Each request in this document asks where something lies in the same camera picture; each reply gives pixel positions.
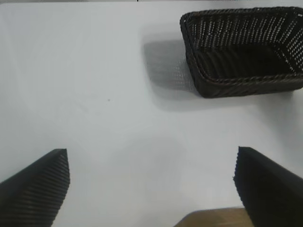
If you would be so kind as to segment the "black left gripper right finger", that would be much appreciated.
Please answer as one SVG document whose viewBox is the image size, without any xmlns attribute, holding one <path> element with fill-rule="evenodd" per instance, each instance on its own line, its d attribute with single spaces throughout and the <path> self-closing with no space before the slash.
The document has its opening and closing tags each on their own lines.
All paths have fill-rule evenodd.
<svg viewBox="0 0 303 227">
<path fill-rule="evenodd" d="M 256 227 L 303 225 L 303 179 L 250 147 L 239 147 L 233 177 Z"/>
</svg>

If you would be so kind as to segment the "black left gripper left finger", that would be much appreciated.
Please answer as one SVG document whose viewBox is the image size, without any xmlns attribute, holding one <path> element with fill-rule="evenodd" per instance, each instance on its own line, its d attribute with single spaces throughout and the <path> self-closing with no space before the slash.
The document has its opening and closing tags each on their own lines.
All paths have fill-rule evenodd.
<svg viewBox="0 0 303 227">
<path fill-rule="evenodd" d="M 70 186 L 67 149 L 50 151 L 0 184 L 2 227 L 50 227 Z"/>
</svg>

